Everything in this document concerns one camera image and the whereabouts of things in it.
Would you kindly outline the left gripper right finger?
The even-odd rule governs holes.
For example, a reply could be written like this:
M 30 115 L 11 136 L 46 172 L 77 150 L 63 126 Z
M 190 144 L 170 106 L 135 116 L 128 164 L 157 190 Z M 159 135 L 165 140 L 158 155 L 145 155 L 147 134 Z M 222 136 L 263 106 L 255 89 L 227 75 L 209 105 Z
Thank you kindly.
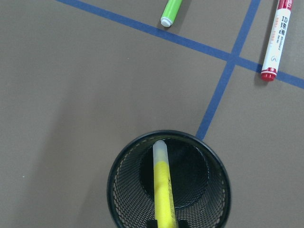
M 186 220 L 178 220 L 178 228 L 188 228 L 188 222 Z

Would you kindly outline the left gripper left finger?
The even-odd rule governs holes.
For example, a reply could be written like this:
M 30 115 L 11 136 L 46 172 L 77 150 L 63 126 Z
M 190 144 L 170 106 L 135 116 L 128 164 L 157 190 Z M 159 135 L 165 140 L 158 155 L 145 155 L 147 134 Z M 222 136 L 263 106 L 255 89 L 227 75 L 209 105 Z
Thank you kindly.
M 157 220 L 148 220 L 146 222 L 146 227 L 147 228 L 158 228 L 158 221 Z

